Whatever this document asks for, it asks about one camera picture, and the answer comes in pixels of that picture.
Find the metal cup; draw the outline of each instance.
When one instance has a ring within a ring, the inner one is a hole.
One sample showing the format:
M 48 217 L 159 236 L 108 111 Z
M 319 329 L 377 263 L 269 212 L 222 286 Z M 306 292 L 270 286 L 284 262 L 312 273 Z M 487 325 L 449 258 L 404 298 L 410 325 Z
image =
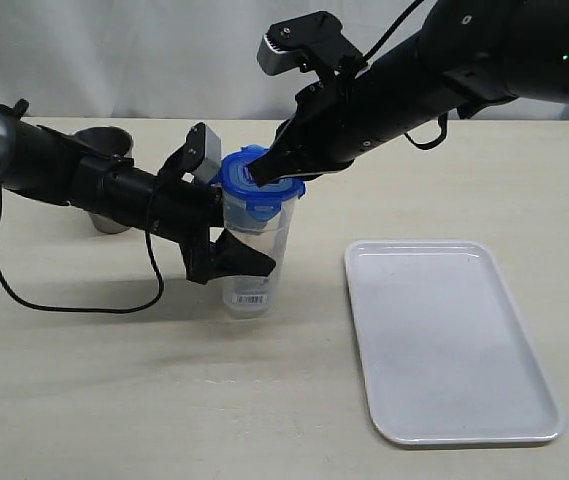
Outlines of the metal cup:
M 91 127 L 75 132 L 73 136 L 107 155 L 128 157 L 133 151 L 133 137 L 118 127 Z M 122 233 L 131 228 L 96 213 L 89 212 L 88 216 L 96 230 L 108 235 Z

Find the barcode label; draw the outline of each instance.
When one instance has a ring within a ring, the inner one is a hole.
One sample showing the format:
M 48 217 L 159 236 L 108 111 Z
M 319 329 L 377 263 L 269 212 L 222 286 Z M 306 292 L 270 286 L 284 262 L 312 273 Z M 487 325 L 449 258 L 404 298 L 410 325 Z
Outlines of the barcode label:
M 237 305 L 264 305 L 268 295 L 233 295 L 233 303 Z

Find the white backdrop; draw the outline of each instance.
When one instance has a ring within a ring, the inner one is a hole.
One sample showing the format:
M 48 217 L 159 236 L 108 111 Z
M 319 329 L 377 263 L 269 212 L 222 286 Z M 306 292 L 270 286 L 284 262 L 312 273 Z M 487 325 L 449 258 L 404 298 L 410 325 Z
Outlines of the white backdrop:
M 0 101 L 32 115 L 284 118 L 312 79 L 271 78 L 255 54 L 268 26 L 316 10 L 367 50 L 410 0 L 0 0 Z M 427 1 L 389 47 L 421 26 Z M 569 118 L 520 100 L 481 118 Z

